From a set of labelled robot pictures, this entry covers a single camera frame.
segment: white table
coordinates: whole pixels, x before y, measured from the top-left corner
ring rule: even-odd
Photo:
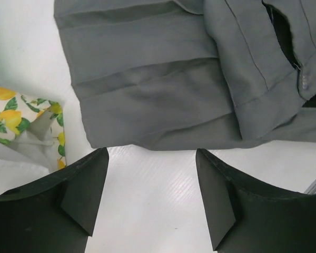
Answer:
[[[67,160],[92,149],[53,19],[53,1],[0,0],[0,85],[64,103]],[[109,149],[111,160],[88,253],[210,253],[195,151]],[[316,143],[272,142],[215,153],[263,181],[304,192],[316,178]]]

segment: floral cloth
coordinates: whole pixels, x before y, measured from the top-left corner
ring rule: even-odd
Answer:
[[[0,87],[0,143],[8,145],[33,124],[38,128],[41,126],[43,132],[51,132],[53,144],[57,146],[57,168],[64,168],[65,137],[59,103]]]

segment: gray fabric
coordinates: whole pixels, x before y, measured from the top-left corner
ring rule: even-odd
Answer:
[[[300,70],[265,4],[290,23]],[[316,142],[316,1],[56,0],[92,147]]]

